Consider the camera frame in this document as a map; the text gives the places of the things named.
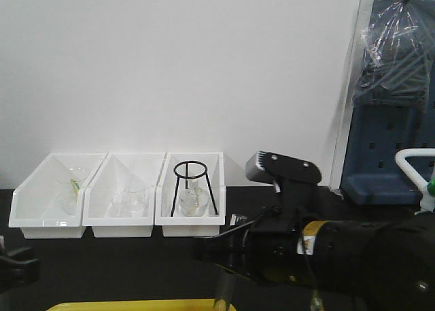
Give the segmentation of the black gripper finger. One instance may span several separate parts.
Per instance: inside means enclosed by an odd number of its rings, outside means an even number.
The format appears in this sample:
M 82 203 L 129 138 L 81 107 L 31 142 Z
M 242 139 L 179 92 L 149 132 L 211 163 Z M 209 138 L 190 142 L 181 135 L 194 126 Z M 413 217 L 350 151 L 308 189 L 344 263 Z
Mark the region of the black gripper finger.
M 1 287 L 21 287 L 39 280 L 39 259 L 31 247 L 1 248 Z

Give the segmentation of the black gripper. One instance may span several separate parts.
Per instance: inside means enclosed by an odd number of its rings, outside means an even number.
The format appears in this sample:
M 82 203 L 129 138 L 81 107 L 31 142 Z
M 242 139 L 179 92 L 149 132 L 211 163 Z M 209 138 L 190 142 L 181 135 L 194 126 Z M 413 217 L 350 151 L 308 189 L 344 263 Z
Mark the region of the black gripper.
M 317 279 L 304 243 L 303 229 L 312 220 L 309 207 L 321 172 L 312 162 L 265 151 L 263 165 L 273 178 L 276 205 L 230 236 L 193 238 L 192 258 L 258 284 L 295 282 L 315 286 Z

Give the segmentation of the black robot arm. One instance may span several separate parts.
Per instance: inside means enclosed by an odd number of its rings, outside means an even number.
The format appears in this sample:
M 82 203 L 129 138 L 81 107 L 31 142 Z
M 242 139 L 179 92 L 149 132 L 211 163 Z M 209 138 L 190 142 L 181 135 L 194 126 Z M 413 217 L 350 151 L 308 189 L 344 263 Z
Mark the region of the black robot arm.
M 333 293 L 365 310 L 434 309 L 434 214 L 399 206 L 358 206 L 319 182 L 312 162 L 277 153 L 256 155 L 251 181 L 273 189 L 236 189 L 230 207 L 247 221 L 212 238 L 108 238 L 25 243 L 1 252 L 1 291 L 26 295 L 40 310 L 70 299 L 146 299 L 210 292 L 220 270 L 254 286 L 239 301 L 279 307 L 315 289 L 327 309 Z M 277 287 L 277 301 L 261 302 L 260 287 Z

